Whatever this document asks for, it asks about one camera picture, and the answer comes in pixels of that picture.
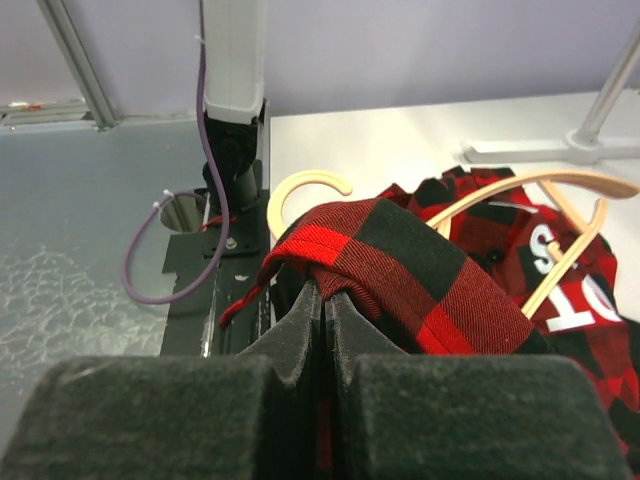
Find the red black plaid shirt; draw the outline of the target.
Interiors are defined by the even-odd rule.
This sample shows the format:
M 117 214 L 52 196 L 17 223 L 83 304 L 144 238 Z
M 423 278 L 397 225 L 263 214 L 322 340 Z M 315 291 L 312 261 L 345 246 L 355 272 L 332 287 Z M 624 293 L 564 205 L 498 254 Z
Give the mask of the red black plaid shirt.
M 467 246 L 426 222 L 437 193 L 454 196 L 471 180 L 461 171 L 425 181 L 413 194 L 381 195 L 316 206 L 299 217 L 266 256 L 247 297 L 220 317 L 227 326 L 281 267 L 311 275 L 324 298 L 347 292 L 364 316 L 402 349 L 431 355 L 552 354 L 576 361 L 595 383 L 632 470 L 639 467 L 639 343 L 636 323 L 602 314 L 606 295 L 583 271 L 561 284 L 564 304 L 550 301 L 532 317 L 520 308 L 541 284 L 522 267 L 502 288 Z

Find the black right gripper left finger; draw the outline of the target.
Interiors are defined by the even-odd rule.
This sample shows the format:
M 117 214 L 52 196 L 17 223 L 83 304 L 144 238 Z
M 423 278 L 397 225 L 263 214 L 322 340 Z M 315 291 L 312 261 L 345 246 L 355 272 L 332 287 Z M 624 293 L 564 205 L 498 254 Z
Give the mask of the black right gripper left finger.
M 310 479 L 321 298 L 236 355 L 77 357 L 37 384 L 5 479 Z

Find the cream plastic hanger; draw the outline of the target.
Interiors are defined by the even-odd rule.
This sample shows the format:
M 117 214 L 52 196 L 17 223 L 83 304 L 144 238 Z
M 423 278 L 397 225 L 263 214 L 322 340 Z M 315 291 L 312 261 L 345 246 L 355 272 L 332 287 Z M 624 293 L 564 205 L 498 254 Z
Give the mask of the cream plastic hanger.
M 442 237 L 448 238 L 451 232 L 452 219 L 455 216 L 499 193 L 532 183 L 538 185 L 560 213 L 576 228 L 579 236 L 566 251 L 561 250 L 557 241 L 553 241 L 549 245 L 548 251 L 554 261 L 554 265 L 522 306 L 522 313 L 527 318 L 533 317 L 543 301 L 558 285 L 561 278 L 600 232 L 606 220 L 609 201 L 611 199 L 629 199 L 639 194 L 639 186 L 637 184 L 610 175 L 583 170 L 538 171 L 509 177 L 483 187 L 442 210 L 429 219 L 427 225 L 436 230 Z M 590 190 L 600 195 L 594 205 L 593 216 L 589 221 L 580 216 L 570 201 L 559 190 L 557 187 L 559 183 Z M 274 239 L 279 239 L 286 230 L 282 211 L 287 198 L 294 190 L 308 184 L 328 186 L 344 197 L 351 195 L 353 191 L 352 186 L 344 178 L 326 170 L 306 170 L 287 177 L 271 193 L 271 198 L 267 204 L 266 220 Z

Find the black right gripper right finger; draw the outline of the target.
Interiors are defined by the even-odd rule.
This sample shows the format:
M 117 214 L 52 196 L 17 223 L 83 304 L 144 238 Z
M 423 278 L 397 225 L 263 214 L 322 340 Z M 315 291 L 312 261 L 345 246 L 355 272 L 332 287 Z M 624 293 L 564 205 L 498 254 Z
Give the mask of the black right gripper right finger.
M 325 306 L 338 479 L 628 479 L 576 363 L 400 350 L 346 294 Z

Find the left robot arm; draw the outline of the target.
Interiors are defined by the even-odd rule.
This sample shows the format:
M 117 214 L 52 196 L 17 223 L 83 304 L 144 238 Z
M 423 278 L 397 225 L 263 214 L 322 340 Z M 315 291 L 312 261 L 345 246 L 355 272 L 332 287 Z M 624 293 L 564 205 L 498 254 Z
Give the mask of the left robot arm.
M 258 203 L 253 164 L 264 123 L 266 1 L 204 1 L 205 131 L 231 212 Z

